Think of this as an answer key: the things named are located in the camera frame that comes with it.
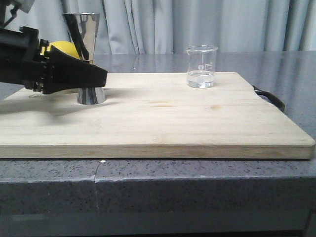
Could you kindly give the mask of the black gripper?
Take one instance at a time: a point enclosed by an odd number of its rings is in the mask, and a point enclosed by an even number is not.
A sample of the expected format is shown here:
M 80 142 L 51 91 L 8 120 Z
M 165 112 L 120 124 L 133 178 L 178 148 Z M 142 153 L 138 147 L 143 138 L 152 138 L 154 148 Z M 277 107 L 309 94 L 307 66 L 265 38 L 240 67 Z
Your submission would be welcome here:
M 80 58 L 89 58 L 76 15 L 66 14 L 66 24 Z M 20 31 L 0 30 L 0 81 L 23 85 L 26 89 L 52 94 L 67 89 L 104 87 L 107 71 L 67 55 L 52 47 L 47 60 L 39 41 L 39 31 L 21 27 Z

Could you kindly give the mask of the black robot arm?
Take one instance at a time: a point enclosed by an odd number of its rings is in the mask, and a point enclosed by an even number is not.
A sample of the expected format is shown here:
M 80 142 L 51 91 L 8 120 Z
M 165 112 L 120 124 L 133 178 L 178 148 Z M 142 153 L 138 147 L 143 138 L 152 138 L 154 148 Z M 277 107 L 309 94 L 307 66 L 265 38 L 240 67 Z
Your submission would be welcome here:
M 6 26 L 17 11 L 28 13 L 32 0 L 0 2 L 0 80 L 23 85 L 43 94 L 79 89 L 89 100 L 104 99 L 107 71 L 93 65 L 98 14 L 64 14 L 78 58 L 63 52 L 47 40 L 39 39 L 39 31 L 23 26 L 11 31 Z

